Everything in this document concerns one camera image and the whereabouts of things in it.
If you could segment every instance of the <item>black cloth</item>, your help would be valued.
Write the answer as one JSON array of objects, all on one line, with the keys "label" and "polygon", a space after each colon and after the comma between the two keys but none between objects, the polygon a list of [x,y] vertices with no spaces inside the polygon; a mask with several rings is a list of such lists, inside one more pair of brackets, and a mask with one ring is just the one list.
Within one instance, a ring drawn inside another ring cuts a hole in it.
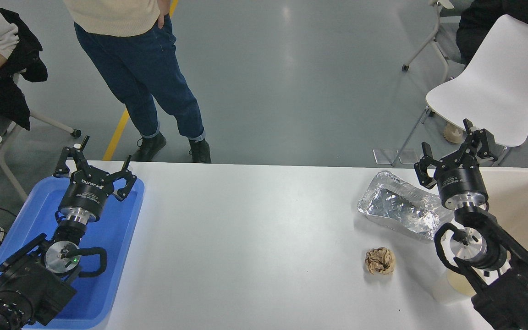
[{"label": "black cloth", "polygon": [[21,75],[30,82],[48,79],[46,65],[40,60],[42,45],[16,12],[0,8],[6,21],[17,25],[19,42],[7,62],[0,69],[0,114],[30,130],[30,110],[20,88],[13,83],[13,75]]},{"label": "black cloth", "polygon": [[504,14],[528,24],[528,0],[475,0],[463,11],[456,43],[467,62],[472,60],[492,25]]}]

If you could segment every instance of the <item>chair leg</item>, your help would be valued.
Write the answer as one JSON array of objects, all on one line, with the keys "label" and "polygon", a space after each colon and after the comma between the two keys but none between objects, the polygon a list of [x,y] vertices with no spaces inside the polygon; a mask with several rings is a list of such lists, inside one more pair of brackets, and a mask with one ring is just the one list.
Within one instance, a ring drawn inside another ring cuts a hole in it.
[{"label": "chair leg", "polygon": [[440,10],[439,10],[439,8],[438,8],[438,6],[436,4],[433,4],[433,8],[435,10],[435,16],[436,16],[436,21],[435,21],[435,26],[433,27],[433,31],[431,31],[429,36],[427,36],[427,39],[425,39],[425,41],[423,41],[421,46],[419,46],[419,49],[411,56],[411,58],[409,60],[407,60],[402,65],[402,71],[403,72],[408,71],[409,66],[411,65],[411,62],[419,55],[419,53],[421,53],[421,51],[423,51],[423,48],[425,48],[425,46],[427,46],[427,44],[429,44],[430,42],[433,41],[433,38],[435,37],[437,32],[440,30],[440,22],[441,22]]},{"label": "chair leg", "polygon": [[80,130],[73,129],[72,127],[64,125],[60,121],[55,121],[54,119],[52,119],[50,117],[46,117],[45,115],[42,115],[42,114],[40,114],[38,112],[34,112],[34,111],[30,110],[30,116],[38,119],[39,121],[44,121],[45,123],[50,124],[50,125],[52,125],[54,127],[57,127],[57,128],[59,128],[59,129],[61,129],[63,131],[69,132],[75,138],[78,138],[81,135],[81,131]]},{"label": "chair leg", "polygon": [[413,135],[413,133],[415,133],[415,129],[417,129],[417,126],[419,126],[419,123],[425,122],[425,119],[427,119],[430,112],[431,112],[431,108],[429,108],[428,106],[425,107],[425,109],[423,110],[423,113],[421,113],[421,117],[419,117],[419,120],[417,121],[417,123],[415,123],[415,126],[413,126],[411,133],[409,133],[409,136],[407,137],[405,142],[402,144],[402,147],[398,149],[398,152],[396,153],[396,156],[392,160],[392,163],[390,163],[390,166],[394,166],[397,160],[400,161],[401,153],[403,150],[405,150],[405,147],[407,146],[407,143],[409,142],[409,140],[411,140],[411,136]]},{"label": "chair leg", "polygon": [[448,76],[449,63],[447,62],[446,57],[444,57],[444,55],[441,53],[441,50],[438,48],[438,46],[437,46],[437,44],[435,44],[435,42],[431,42],[431,46],[435,50],[435,54],[440,59],[441,63],[444,65],[444,74],[443,74],[443,77],[441,78],[441,82],[440,82],[440,84],[443,84],[449,78],[449,76]]},{"label": "chair leg", "polygon": [[15,175],[13,175],[12,171],[9,169],[6,163],[6,152],[8,151],[13,140],[15,140],[15,138],[17,137],[17,134],[19,134],[19,131],[21,129],[22,128],[19,127],[19,125],[15,125],[11,133],[9,133],[9,136],[1,144],[0,146],[0,168],[4,172],[5,176],[8,178],[9,182],[11,182],[13,188],[17,191],[17,194],[19,194],[19,197],[22,199],[22,201],[26,201],[28,198],[28,195],[26,194],[25,190],[23,190],[22,186],[19,184],[19,181],[17,181],[17,178],[15,177]]},{"label": "chair leg", "polygon": [[511,153],[512,150],[513,149],[511,147],[505,147],[502,149],[498,159],[492,163],[492,166],[502,166],[502,162],[505,161],[506,157],[509,156],[509,153]]}]

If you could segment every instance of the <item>white shoe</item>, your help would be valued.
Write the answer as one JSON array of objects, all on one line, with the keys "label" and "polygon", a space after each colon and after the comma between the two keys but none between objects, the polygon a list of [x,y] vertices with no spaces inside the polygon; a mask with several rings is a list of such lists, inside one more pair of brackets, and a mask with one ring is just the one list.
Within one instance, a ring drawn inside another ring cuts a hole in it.
[{"label": "white shoe", "polygon": [[444,128],[444,138],[451,143],[459,144],[463,142],[463,130],[452,123],[447,123]]}]

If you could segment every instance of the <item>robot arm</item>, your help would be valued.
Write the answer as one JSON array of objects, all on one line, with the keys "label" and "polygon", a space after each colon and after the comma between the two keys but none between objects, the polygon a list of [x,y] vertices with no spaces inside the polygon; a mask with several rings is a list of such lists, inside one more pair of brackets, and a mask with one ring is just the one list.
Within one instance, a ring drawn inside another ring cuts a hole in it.
[{"label": "robot arm", "polygon": [[[0,330],[20,330],[26,324],[48,324],[76,294],[71,283],[78,277],[102,274],[107,266],[107,251],[101,247],[80,248],[87,223],[100,219],[109,195],[124,200],[136,176],[127,169],[130,157],[121,171],[110,174],[88,165],[83,149],[63,149],[55,177],[70,176],[71,183],[58,207],[58,226],[51,240],[40,234],[0,265]],[[76,171],[69,173],[68,158],[75,161]],[[113,185],[124,178],[126,184],[115,192]],[[100,267],[82,271],[80,258],[99,255]]]},{"label": "robot arm", "polygon": [[[437,231],[437,255],[447,268],[466,277],[476,292],[472,297],[474,309],[493,328],[528,330],[528,251],[503,230],[494,215],[481,208],[488,205],[488,193],[478,159],[496,159],[490,150],[494,139],[485,129],[471,130],[467,119],[463,123],[468,134],[457,152],[437,161],[429,144],[423,142],[423,158],[415,163],[420,184],[428,189],[437,185],[442,205],[454,211],[455,220],[464,227],[446,223]],[[435,167],[433,177],[427,173],[431,165]],[[449,262],[442,247],[447,231],[453,232],[450,247],[457,266]],[[474,268],[500,271],[507,251],[511,267],[486,284]]]}]

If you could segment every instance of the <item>person's hand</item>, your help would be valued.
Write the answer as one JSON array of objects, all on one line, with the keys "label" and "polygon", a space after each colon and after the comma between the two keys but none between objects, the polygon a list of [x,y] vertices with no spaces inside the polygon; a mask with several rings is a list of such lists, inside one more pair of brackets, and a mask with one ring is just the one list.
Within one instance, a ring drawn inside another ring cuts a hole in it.
[{"label": "person's hand", "polygon": [[164,27],[164,17],[170,13],[170,0],[157,0],[158,8],[160,8],[160,16],[158,16],[158,28]]}]

